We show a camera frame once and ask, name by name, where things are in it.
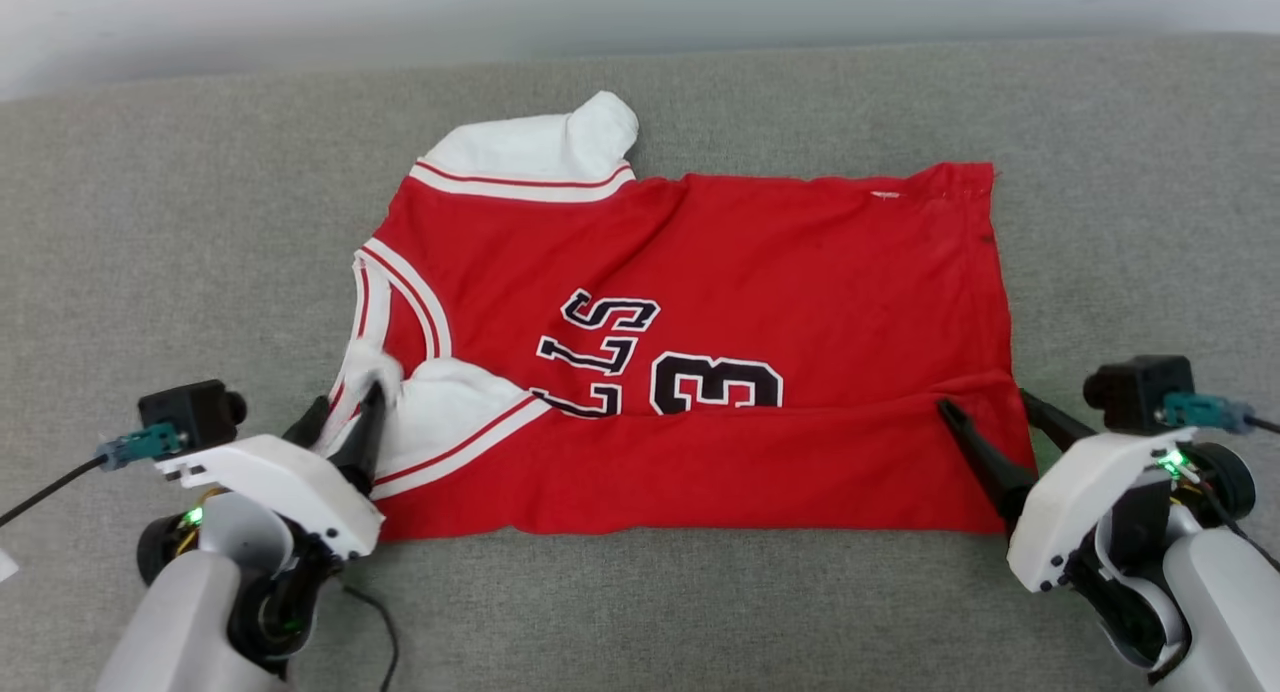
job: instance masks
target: jersey number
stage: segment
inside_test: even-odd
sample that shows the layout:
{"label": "jersey number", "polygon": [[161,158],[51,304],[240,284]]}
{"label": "jersey number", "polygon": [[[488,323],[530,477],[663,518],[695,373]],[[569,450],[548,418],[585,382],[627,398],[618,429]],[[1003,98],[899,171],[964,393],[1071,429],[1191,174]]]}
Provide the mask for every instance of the jersey number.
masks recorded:
{"label": "jersey number", "polygon": [[[639,335],[649,329],[662,308],[654,301],[635,297],[600,297],[591,303],[590,292],[576,290],[561,308],[568,322],[584,329],[608,326],[613,333]],[[627,368],[639,345],[639,336],[604,336],[599,352],[582,354],[568,349],[553,336],[543,335],[536,354],[544,359],[558,359],[577,368],[594,368],[605,377],[617,377]],[[737,395],[732,390],[740,390]],[[547,404],[579,417],[609,417],[622,411],[622,386],[594,382],[590,395],[593,405],[554,397],[548,390],[530,390]],[[692,402],[713,405],[782,405],[782,376],[768,363],[754,359],[709,358],[663,353],[653,361],[649,376],[649,404],[658,414],[676,414],[690,411]]]}

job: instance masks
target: sports jersey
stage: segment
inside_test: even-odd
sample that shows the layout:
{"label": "sports jersey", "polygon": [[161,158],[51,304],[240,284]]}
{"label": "sports jersey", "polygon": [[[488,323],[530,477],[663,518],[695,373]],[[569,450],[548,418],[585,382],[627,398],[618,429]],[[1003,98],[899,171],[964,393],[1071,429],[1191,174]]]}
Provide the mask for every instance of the sports jersey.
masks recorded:
{"label": "sports jersey", "polygon": [[[636,180],[637,128],[608,92],[461,127],[357,251],[352,338],[431,400],[397,413],[385,536],[1001,530],[934,409],[956,397],[1030,467],[991,165]],[[462,363],[503,404],[443,405]]]}

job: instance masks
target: yellow wire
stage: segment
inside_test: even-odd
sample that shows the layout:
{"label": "yellow wire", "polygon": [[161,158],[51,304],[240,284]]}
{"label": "yellow wire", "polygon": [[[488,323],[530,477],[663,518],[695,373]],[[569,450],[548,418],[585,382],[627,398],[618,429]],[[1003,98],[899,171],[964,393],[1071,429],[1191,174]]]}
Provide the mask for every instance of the yellow wire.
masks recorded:
{"label": "yellow wire", "polygon": [[[209,498],[214,495],[221,495],[221,492],[225,491],[227,490],[223,490],[221,487],[210,487],[204,495],[200,496],[200,501],[196,503],[196,507],[197,508],[204,507],[206,500],[209,500]],[[191,532],[188,532],[187,536],[182,539],[182,542],[178,542],[178,550],[174,551],[173,556],[178,556],[188,551],[191,544],[196,541],[197,533],[200,533],[200,524],[192,524]]]}

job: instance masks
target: red fabric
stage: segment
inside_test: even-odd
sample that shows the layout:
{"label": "red fabric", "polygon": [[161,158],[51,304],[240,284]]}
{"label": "red fabric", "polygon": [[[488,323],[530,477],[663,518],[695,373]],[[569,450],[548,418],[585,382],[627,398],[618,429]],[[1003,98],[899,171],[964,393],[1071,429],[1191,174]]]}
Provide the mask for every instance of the red fabric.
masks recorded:
{"label": "red fabric", "polygon": [[[407,178],[375,237],[439,297],[453,356],[580,405],[594,382],[622,386],[622,414],[550,411],[458,472],[380,500],[384,540],[507,524],[1001,531],[934,409],[956,397],[1033,467],[992,180],[989,164],[906,180],[685,177],[532,203]],[[643,333],[585,329],[562,313],[576,290],[660,312]],[[387,349],[412,350],[412,370],[422,331],[397,297]],[[608,356],[605,336],[620,335],[635,352],[617,376],[535,354],[553,336]],[[658,414],[664,353],[768,365],[781,409],[732,405],[750,391],[736,388],[731,405]]]}

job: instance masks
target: gray table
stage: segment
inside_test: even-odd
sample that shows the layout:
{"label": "gray table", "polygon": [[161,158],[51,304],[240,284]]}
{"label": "gray table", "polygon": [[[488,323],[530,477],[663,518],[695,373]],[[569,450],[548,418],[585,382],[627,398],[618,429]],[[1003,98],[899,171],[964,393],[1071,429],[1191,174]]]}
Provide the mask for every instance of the gray table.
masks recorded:
{"label": "gray table", "polygon": [[[250,432],[325,391],[351,251],[443,133],[613,90],[641,177],[909,174],[993,160],[1016,374],[1088,420],[1103,361],[1192,356],[1280,411],[1280,43],[1043,41],[150,82],[0,105],[0,434],[8,507],[134,426],[137,397],[221,377]],[[1276,440],[1248,437],[1280,547]],[[191,500],[92,473],[0,532],[0,688],[91,687],[143,588],[133,545]],[[397,545],[397,689],[1139,689],[1070,594],[1024,594],[963,533],[635,531]],[[328,596],[307,692],[371,689],[374,613]]]}

